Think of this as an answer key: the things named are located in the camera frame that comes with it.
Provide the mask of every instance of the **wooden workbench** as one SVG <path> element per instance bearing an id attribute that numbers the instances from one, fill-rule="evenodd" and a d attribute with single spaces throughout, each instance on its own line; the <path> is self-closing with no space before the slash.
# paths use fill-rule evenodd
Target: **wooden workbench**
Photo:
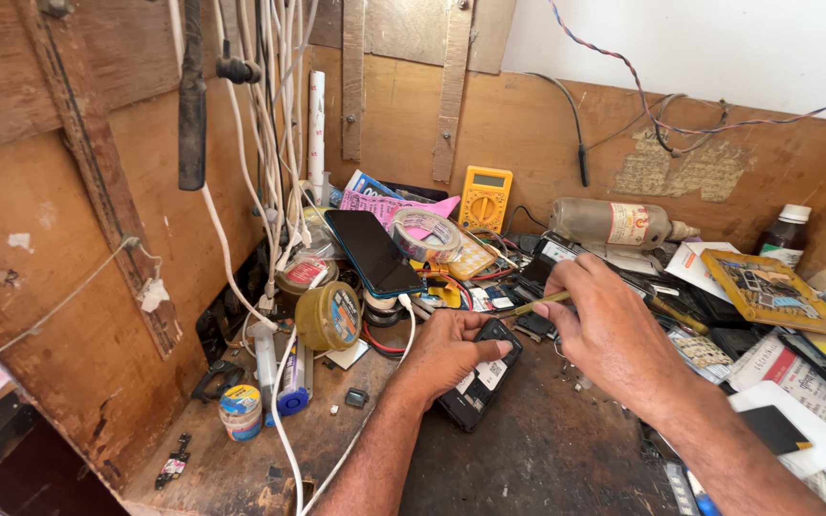
<path id="1" fill-rule="evenodd" d="M 407 325 L 373 329 L 373 336 L 403 346 Z M 285 337 L 278 334 L 277 342 Z M 426 413 L 400 513 L 676 514 L 663 469 L 640 454 L 636 417 L 596 387 L 576 392 L 578 370 L 554 354 L 550 341 L 522 344 L 525 352 L 474 433 L 462 431 L 438 405 Z M 225 358 L 246 366 L 251 360 L 245 352 Z M 395 366 L 374 351 L 349 371 L 316 361 L 314 398 L 283 419 L 305 500 L 312 492 L 307 482 L 319 485 L 327 477 L 374 406 L 346 405 L 347 389 L 366 390 L 374 400 Z M 339 406 L 336 416 L 331 405 Z M 180 478 L 156 491 L 155 476 L 183 432 L 193 436 L 190 462 Z M 121 493 L 133 516 L 294 512 L 292 471 L 275 429 L 232 441 L 217 405 L 194 400 L 166 435 Z"/>

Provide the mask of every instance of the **bolt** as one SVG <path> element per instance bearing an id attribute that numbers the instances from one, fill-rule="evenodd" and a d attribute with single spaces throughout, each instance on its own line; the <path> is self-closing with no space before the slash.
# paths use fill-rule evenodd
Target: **bolt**
<path id="1" fill-rule="evenodd" d="M 70 0 L 38 0 L 37 7 L 56 18 L 65 18 L 75 12 L 75 6 Z"/>

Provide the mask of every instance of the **screwdriver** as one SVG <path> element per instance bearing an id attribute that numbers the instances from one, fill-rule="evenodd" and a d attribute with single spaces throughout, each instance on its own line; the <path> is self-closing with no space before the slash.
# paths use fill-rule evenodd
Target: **screwdriver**
<path id="1" fill-rule="evenodd" d="M 507 317 L 515 317 L 517 315 L 524 315 L 530 311 L 534 310 L 534 305 L 538 303 L 545 303 L 545 302 L 554 302 L 554 301 L 563 301 L 564 299 L 569 299 L 569 292 L 564 290 L 562 292 L 557 292 L 556 294 L 551 294 L 546 298 L 538 299 L 537 301 L 532 301 L 527 305 L 521 305 L 516 309 L 512 309 L 510 311 L 499 312 L 497 314 L 493 314 L 499 319 L 505 319 Z"/>

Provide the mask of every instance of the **white wall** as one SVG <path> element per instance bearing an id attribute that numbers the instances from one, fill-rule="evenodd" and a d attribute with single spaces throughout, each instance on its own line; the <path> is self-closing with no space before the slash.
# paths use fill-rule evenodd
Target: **white wall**
<path id="1" fill-rule="evenodd" d="M 573 34 L 625 55 L 646 91 L 796 114 L 826 106 L 826 2 L 554 1 Z M 502 69 L 635 89 L 621 60 L 566 35 L 548 0 L 518 0 Z"/>

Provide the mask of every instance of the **yellow multimeter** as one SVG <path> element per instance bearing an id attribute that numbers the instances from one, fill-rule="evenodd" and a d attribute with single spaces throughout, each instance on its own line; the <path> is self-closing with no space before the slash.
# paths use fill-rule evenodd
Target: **yellow multimeter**
<path id="1" fill-rule="evenodd" d="M 484 228 L 499 232 L 511 187 L 510 170 L 468 166 L 458 222 L 468 229 Z"/>

